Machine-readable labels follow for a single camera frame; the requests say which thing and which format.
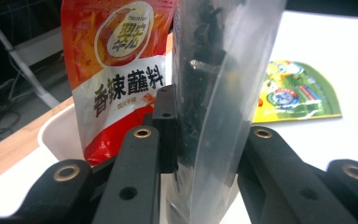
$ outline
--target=plastic bag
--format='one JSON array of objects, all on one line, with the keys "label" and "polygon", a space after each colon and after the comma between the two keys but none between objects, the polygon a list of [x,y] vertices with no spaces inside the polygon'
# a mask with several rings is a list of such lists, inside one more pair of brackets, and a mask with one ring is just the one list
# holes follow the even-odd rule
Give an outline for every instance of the plastic bag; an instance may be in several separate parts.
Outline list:
[{"label": "plastic bag", "polygon": [[170,223],[219,223],[238,194],[250,131],[284,0],[183,0],[174,18],[178,169]]},{"label": "plastic bag", "polygon": [[153,111],[174,1],[64,0],[62,38],[81,146],[96,165]]}]

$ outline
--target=screw hole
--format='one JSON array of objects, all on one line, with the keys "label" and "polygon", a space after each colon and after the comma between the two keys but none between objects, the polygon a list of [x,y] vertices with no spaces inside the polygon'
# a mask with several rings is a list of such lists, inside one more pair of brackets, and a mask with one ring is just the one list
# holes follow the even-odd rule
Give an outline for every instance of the screw hole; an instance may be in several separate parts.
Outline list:
[{"label": "screw hole", "polygon": [[270,131],[264,129],[255,130],[255,135],[261,138],[270,138],[272,137],[272,133]]},{"label": "screw hole", "polygon": [[138,190],[136,190],[136,188],[126,187],[122,189],[118,195],[120,196],[120,199],[127,201],[135,198],[137,194],[138,194]]},{"label": "screw hole", "polygon": [[358,180],[358,166],[357,165],[345,164],[342,166],[342,171],[346,175]]},{"label": "screw hole", "polygon": [[300,191],[301,196],[309,200],[318,200],[318,194],[312,189],[304,188]]},{"label": "screw hole", "polygon": [[80,168],[75,164],[65,165],[58,169],[53,178],[58,182],[64,182],[75,178],[80,172]]},{"label": "screw hole", "polygon": [[146,137],[150,136],[151,134],[152,134],[152,132],[148,129],[139,129],[139,130],[136,130],[133,135],[135,135],[135,137],[137,137],[137,138],[146,138]]}]

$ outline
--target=logo on bag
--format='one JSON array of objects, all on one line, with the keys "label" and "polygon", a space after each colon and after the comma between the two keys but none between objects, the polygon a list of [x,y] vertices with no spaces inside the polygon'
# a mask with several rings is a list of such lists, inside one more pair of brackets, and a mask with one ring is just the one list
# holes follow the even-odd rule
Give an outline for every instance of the logo on bag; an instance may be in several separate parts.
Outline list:
[{"label": "logo on bag", "polygon": [[267,95],[267,100],[281,109],[292,109],[298,105],[298,95],[295,91],[280,88]]},{"label": "logo on bag", "polygon": [[112,12],[95,37],[98,62],[102,66],[121,66],[139,58],[153,22],[153,8],[146,2],[133,2]]}]

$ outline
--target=wooden table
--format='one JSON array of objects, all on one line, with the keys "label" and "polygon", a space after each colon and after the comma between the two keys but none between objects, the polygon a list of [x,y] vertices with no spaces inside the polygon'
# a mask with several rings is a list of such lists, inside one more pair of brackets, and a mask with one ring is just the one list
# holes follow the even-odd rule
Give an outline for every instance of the wooden table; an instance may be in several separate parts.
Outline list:
[{"label": "wooden table", "polygon": [[29,155],[37,149],[37,135],[42,125],[51,117],[58,114],[68,105],[74,103],[72,97],[60,103],[56,107],[49,110],[44,115],[35,119],[25,127],[13,133],[8,138],[0,142],[0,175],[13,166],[15,163]]}]

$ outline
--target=colorful snack package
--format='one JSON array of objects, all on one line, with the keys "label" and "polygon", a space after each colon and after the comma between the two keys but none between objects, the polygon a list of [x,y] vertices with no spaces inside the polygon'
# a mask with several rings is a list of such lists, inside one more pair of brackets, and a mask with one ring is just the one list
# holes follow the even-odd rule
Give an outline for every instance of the colorful snack package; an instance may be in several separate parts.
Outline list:
[{"label": "colorful snack package", "polygon": [[306,63],[272,61],[253,123],[342,117],[333,86]]},{"label": "colorful snack package", "polygon": [[62,2],[62,40],[81,146],[96,165],[153,111],[165,83],[174,0]]}]

